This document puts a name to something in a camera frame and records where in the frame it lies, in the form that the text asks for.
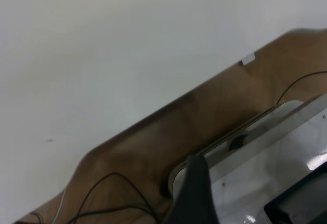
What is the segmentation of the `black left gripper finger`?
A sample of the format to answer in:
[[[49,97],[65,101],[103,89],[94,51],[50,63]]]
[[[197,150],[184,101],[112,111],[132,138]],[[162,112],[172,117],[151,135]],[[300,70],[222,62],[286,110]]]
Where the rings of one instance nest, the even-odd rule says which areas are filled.
[[[188,157],[182,187],[163,223],[219,223],[204,156]]]

